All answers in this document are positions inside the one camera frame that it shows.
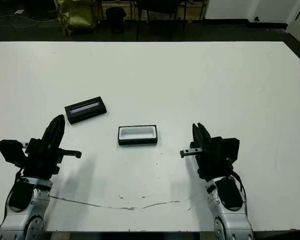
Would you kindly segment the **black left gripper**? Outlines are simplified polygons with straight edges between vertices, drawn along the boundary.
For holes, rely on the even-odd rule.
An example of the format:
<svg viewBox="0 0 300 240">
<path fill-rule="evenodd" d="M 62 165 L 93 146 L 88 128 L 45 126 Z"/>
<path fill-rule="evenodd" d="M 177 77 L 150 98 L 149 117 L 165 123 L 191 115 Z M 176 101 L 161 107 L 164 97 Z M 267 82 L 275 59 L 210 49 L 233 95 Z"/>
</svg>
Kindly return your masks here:
<svg viewBox="0 0 300 240">
<path fill-rule="evenodd" d="M 56 116 L 46 128 L 42 139 L 31 138 L 25 153 L 26 162 L 23 175 L 38 179 L 51 179 L 60 171 L 60 164 L 64 156 L 80 159 L 82 153 L 78 150 L 60 148 L 65 132 L 65 117 L 63 114 Z"/>
</svg>

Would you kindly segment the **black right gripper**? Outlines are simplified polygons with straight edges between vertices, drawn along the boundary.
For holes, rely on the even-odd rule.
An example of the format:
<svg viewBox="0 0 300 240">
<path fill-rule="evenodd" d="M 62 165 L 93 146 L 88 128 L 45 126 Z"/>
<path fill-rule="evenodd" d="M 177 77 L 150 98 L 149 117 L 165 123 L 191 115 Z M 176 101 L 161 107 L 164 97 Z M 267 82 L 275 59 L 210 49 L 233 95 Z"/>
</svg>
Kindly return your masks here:
<svg viewBox="0 0 300 240">
<path fill-rule="evenodd" d="M 212 137 L 201 123 L 192 124 L 192 142 L 182 149 L 180 157 L 195 156 L 198 175 L 206 182 L 230 176 L 235 162 L 235 139 Z"/>
</svg>

